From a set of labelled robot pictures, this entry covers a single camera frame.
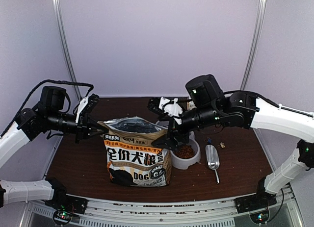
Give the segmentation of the dog food bag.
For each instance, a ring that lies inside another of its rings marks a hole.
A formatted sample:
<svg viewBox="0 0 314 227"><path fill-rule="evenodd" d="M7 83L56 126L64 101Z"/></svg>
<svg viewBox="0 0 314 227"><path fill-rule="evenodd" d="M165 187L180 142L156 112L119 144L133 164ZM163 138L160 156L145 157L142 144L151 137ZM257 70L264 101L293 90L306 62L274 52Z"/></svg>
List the dog food bag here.
<svg viewBox="0 0 314 227"><path fill-rule="evenodd" d="M170 182L171 154L152 143L167 128L140 117L99 121L108 129L103 134L110 181L134 187L161 187Z"/></svg>

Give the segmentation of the metal scoop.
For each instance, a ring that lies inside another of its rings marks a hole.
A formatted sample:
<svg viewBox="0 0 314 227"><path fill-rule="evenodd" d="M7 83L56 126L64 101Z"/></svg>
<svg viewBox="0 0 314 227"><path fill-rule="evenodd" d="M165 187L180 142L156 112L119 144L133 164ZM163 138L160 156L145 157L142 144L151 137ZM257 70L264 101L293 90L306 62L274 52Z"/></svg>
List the metal scoop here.
<svg viewBox="0 0 314 227"><path fill-rule="evenodd" d="M206 151L206 158L207 158L208 167L215 171L216 182L217 182L217 184L219 184L220 179L219 179L217 169L220 166L220 161L219 161L218 152L213 145L206 145L205 151Z"/></svg>

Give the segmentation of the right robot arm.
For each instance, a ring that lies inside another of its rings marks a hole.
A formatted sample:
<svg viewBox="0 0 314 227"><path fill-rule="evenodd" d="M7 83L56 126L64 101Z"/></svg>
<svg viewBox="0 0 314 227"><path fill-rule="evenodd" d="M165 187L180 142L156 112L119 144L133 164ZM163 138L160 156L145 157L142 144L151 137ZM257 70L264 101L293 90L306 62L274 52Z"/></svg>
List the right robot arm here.
<svg viewBox="0 0 314 227"><path fill-rule="evenodd" d="M243 90L223 92L213 75L201 75L185 85L195 107L183 110L177 98L151 98L148 109L169 121L166 135L154 146L177 150L188 134L209 126L268 129L299 138L291 156L259 181L251 203L262 208L303 170L314 166L314 114L276 104L262 95Z"/></svg>

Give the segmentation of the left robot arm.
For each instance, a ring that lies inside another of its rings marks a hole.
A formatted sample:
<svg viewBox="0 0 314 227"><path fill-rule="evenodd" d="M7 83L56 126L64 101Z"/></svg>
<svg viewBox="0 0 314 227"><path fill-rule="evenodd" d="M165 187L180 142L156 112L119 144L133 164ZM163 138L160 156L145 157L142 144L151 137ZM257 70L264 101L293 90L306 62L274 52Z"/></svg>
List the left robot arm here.
<svg viewBox="0 0 314 227"><path fill-rule="evenodd" d="M80 140L108 132L106 127L90 116L100 97L87 93L73 113L69 114L63 110L64 102L70 98L66 89L61 87L62 84L65 85L66 82L53 81L51 86L44 86L40 100L34 107L21 106L11 124L0 136L1 165L41 133L46 133L47 139L53 137L53 130L56 136L73 134L75 142L78 143ZM66 187L55 178L28 182L0 181L1 206L33 200L47 201L57 210L66 210L72 206Z"/></svg>

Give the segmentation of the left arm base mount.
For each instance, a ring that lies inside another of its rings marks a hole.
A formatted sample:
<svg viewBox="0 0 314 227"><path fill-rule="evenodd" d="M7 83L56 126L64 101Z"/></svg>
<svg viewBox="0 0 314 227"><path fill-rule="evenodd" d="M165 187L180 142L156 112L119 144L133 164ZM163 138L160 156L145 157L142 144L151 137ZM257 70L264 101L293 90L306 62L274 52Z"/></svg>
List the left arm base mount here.
<svg viewBox="0 0 314 227"><path fill-rule="evenodd" d="M80 214L84 214L87 208L88 200L73 196L66 196L67 200L63 204L57 201L44 201L45 205L53 208L55 211L52 215L52 220L58 226L65 226L73 220L78 220Z"/></svg>

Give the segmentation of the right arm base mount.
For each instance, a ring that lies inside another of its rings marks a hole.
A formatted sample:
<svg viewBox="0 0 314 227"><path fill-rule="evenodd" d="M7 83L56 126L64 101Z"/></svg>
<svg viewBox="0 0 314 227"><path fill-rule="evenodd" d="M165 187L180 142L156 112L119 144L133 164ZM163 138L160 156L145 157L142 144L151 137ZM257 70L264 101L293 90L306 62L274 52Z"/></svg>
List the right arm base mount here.
<svg viewBox="0 0 314 227"><path fill-rule="evenodd" d="M248 212L253 223L262 225L270 220L269 207L277 203L275 196L258 196L256 194L235 199L238 213Z"/></svg>

